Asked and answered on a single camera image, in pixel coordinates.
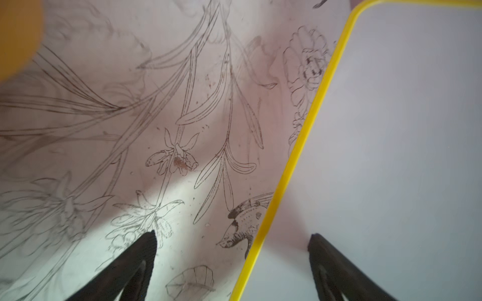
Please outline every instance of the plant stem drawing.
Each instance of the plant stem drawing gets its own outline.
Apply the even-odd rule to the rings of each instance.
[[[258,86],[264,87],[266,89],[272,89],[276,86],[276,83],[263,84],[258,80],[254,72],[254,69],[251,65],[251,62],[249,61],[249,57],[248,57],[248,54],[246,53],[246,50],[243,48],[241,42],[232,33],[231,28],[229,27],[229,24],[227,22],[226,10],[219,9],[219,6],[220,6],[219,4],[216,5],[215,7],[212,7],[212,5],[215,5],[214,3],[215,2],[213,1],[210,2],[210,4],[208,5],[208,9],[205,10],[203,19],[208,18],[209,14],[211,14],[213,16],[211,17],[211,19],[213,19],[213,23],[212,23],[213,26],[216,24],[216,22],[222,22],[224,35],[225,35],[224,42],[226,43],[226,50],[223,56],[223,60],[221,62],[220,76],[219,76],[219,81],[217,83],[216,89],[211,95],[209,95],[209,97],[206,99],[205,102],[203,102],[200,106],[198,106],[195,109],[192,109],[192,110],[188,109],[190,98],[192,96],[192,89],[193,89],[192,85],[194,85],[196,58],[200,52],[200,49],[197,43],[194,43],[190,40],[186,40],[185,43],[179,45],[176,48],[176,50],[179,49],[177,52],[171,51],[168,53],[170,55],[169,60],[167,59],[167,54],[166,54],[160,57],[156,57],[146,62],[145,64],[141,65],[143,68],[164,68],[166,65],[171,66],[171,65],[179,64],[180,62],[183,62],[186,60],[189,61],[189,65],[191,67],[190,67],[188,87],[187,87],[186,97],[185,97],[185,105],[183,107],[182,116],[176,122],[176,124],[179,126],[178,134],[179,132],[181,132],[182,134],[182,130],[185,125],[193,124],[207,117],[217,107],[217,105],[221,102],[223,98],[229,104],[228,128],[226,131],[225,142],[221,147],[221,149],[213,157],[213,159],[201,171],[201,173],[199,174],[194,184],[194,188],[196,189],[201,184],[203,184],[203,182],[206,181],[212,174],[216,174],[214,184],[211,190],[209,191],[206,199],[204,200],[203,204],[201,205],[201,208],[196,214],[196,217],[194,218],[194,221],[193,221],[194,224],[196,224],[204,216],[204,214],[210,207],[214,197],[216,196],[219,190],[219,186],[221,182],[223,183],[224,197],[225,197],[227,209],[231,210],[234,207],[234,196],[233,196],[232,186],[231,186],[231,182],[228,174],[228,165],[231,167],[231,170],[241,174],[251,173],[256,168],[256,164],[254,163],[241,163],[237,161],[234,158],[229,146],[229,135],[231,130],[231,123],[232,123],[232,116],[233,116],[233,102],[234,102],[235,94],[239,98],[243,106],[244,115],[246,117],[246,121],[248,123],[249,131],[251,135],[254,137],[254,140],[256,141],[256,144],[259,146],[259,148],[264,148],[263,136],[261,133],[261,127],[259,125],[258,118],[254,114],[253,109],[251,108],[248,101],[244,97],[241,91],[241,88],[238,84],[238,80],[236,78],[235,72],[233,71],[234,68],[233,68],[233,62],[232,62],[231,42],[233,44],[233,47],[235,47],[241,53],[242,63],[244,64],[250,78],[255,84],[257,84]],[[205,37],[205,36],[209,36],[209,32],[206,32],[201,37]],[[182,51],[185,51],[185,49],[189,49],[190,44],[193,45],[189,51],[190,56],[187,56],[184,59],[178,58],[178,56],[182,53]]]
[[[69,20],[61,16],[59,17],[61,22],[49,21],[50,31],[47,36],[50,37],[50,42],[55,43],[50,44],[46,41],[33,58],[30,70],[0,89],[0,107],[20,110],[28,114],[50,114],[49,116],[54,114],[59,116],[57,119],[60,120],[57,124],[0,129],[0,139],[5,142],[0,146],[2,149],[0,178],[29,187],[7,191],[0,195],[0,211],[5,216],[1,222],[0,260],[17,249],[21,250],[24,256],[35,255],[35,258],[39,258],[46,252],[61,252],[58,261],[47,273],[38,275],[34,280],[26,282],[27,285],[21,286],[22,293],[18,297],[19,300],[34,299],[62,270],[81,239],[105,208],[107,201],[114,196],[113,190],[118,184],[131,145],[179,92],[183,83],[186,83],[186,92],[181,114],[176,122],[177,132],[171,137],[168,130],[165,130],[164,137],[161,139],[164,139],[166,149],[152,154],[145,164],[147,167],[157,166],[157,174],[163,176],[159,193],[157,197],[147,199],[143,192],[136,191],[136,205],[114,204],[123,213],[111,221],[115,229],[106,236],[106,239],[111,240],[110,250],[115,256],[144,231],[151,229],[155,229],[158,233],[159,248],[162,247],[164,239],[173,235],[166,215],[175,207],[184,204],[184,201],[163,203],[170,178],[177,170],[181,175],[186,175],[188,172],[195,171],[199,165],[192,154],[192,148],[199,134],[195,134],[189,140],[184,139],[185,126],[204,119],[221,102],[225,102],[229,107],[226,138],[221,149],[202,169],[194,184],[196,189],[212,174],[217,175],[214,185],[194,218],[194,223],[206,213],[221,183],[223,183],[227,209],[233,209],[234,194],[228,171],[248,174],[256,168],[254,163],[241,163],[235,159],[229,145],[235,96],[243,107],[250,134],[259,148],[264,148],[258,117],[241,90],[236,72],[244,68],[251,80],[265,89],[272,89],[277,83],[262,83],[258,79],[249,61],[248,52],[228,24],[229,3],[210,1],[198,25],[188,38],[171,51],[154,58],[150,58],[150,51],[146,50],[146,45],[132,34],[114,30],[108,19],[95,7],[87,3],[79,5],[75,9],[81,13],[75,15],[73,10],[63,7],[63,4],[59,4],[59,7],[52,6],[55,9],[61,9],[64,13],[68,12],[72,20],[90,19],[76,25],[69,24]],[[210,38],[216,24],[221,25],[224,36]],[[84,37],[89,37],[94,32],[97,37],[100,37],[100,43],[109,43],[115,47],[116,41],[122,41],[127,43],[128,47],[119,47],[119,49],[131,49],[142,53],[145,60],[136,68],[124,72],[132,75],[131,79],[114,80],[97,87],[96,72],[86,76],[79,75],[76,68],[72,67],[71,63],[56,50],[56,45],[68,48],[70,43],[76,41],[81,43]],[[193,107],[191,99],[196,79],[197,60],[208,40],[225,44],[220,77],[214,92],[200,106]],[[232,62],[233,50],[240,53],[241,57],[241,61],[236,66],[233,66]],[[158,84],[154,91],[144,93],[146,70],[167,68],[173,70],[169,78]],[[96,132],[102,131],[105,124],[118,117],[130,118],[130,122],[121,133]],[[80,180],[76,178],[76,182],[72,181],[72,178],[77,175],[74,170],[69,170],[58,178],[42,176],[32,178],[17,176],[12,172],[26,158],[34,156],[37,152],[52,145],[64,145],[76,141],[103,141],[110,145],[110,150],[100,163],[84,178]],[[86,192],[93,184],[98,183],[99,179],[105,177],[109,180],[102,188],[103,193],[88,198]]]
[[[246,239],[248,241],[248,247],[244,254],[246,259],[272,198],[273,193],[255,196],[231,210],[228,218],[233,219],[233,222],[217,245],[223,248],[231,248]]]
[[[206,265],[186,269],[169,281],[166,290],[175,301],[203,300],[215,291],[213,271]]]
[[[292,34],[290,46],[283,52],[284,75],[291,92],[291,103],[297,108],[293,120],[295,131],[288,139],[289,153],[305,122],[330,58],[331,52],[325,37],[316,29],[308,31],[306,26],[301,26]]]
[[[325,4],[325,2],[327,2],[328,0],[321,0],[320,3],[317,3],[313,6],[313,9],[317,9],[317,8],[320,8],[323,4]]]

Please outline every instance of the blurry orange object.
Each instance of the blurry orange object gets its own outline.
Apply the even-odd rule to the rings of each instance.
[[[0,0],[0,81],[19,72],[43,33],[41,0]]]

